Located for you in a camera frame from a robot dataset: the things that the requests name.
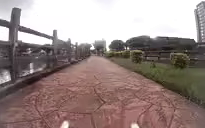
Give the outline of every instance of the fence post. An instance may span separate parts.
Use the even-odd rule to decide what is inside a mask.
[[[76,42],[75,59],[78,60],[78,43]]]
[[[53,30],[53,40],[52,40],[52,45],[53,45],[53,63],[54,63],[54,66],[57,65],[57,45],[56,45],[56,42],[58,40],[58,35],[57,35],[57,30]]]
[[[10,68],[10,76],[11,81],[15,82],[17,78],[17,60],[16,60],[16,47],[18,46],[18,28],[20,25],[20,15],[21,9],[13,8],[10,19],[10,27],[9,27],[9,59],[11,62]]]
[[[68,62],[71,62],[71,54],[72,54],[72,44],[71,44],[71,40],[68,39]]]

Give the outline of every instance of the fence rail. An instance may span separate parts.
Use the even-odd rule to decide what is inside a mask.
[[[62,41],[57,37],[57,30],[53,35],[47,35],[20,25],[21,9],[13,8],[10,22],[0,19],[0,26],[9,29],[9,40],[0,40],[0,68],[10,70],[11,82],[20,78],[20,69],[30,63],[45,63],[46,68],[55,68],[64,63],[87,57],[90,50],[71,44],[71,40]],[[51,45],[38,45],[18,41],[18,31],[44,37],[52,41]]]
[[[205,68],[205,52],[199,51],[144,51],[145,60],[170,64],[170,54],[173,52],[185,53],[190,58],[190,67]]]

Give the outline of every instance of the red paved path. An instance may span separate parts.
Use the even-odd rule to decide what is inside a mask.
[[[205,128],[205,110],[112,62],[91,57],[0,101],[2,128]]]

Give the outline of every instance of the tree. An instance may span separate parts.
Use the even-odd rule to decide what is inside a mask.
[[[122,40],[113,40],[109,45],[111,50],[121,51],[125,49],[124,42]]]
[[[151,38],[149,36],[132,37],[126,41],[130,49],[143,49],[149,45]]]
[[[96,40],[93,46],[96,49],[98,55],[104,54],[104,51],[106,51],[106,41],[105,40]]]

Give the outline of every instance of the cloudy sky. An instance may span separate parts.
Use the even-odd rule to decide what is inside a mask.
[[[201,0],[0,0],[0,18],[9,20],[11,9],[22,9],[21,25],[74,42],[104,38],[126,41],[139,35],[196,39],[194,9]],[[0,27],[0,39],[8,39]],[[19,33],[19,40],[50,40]]]

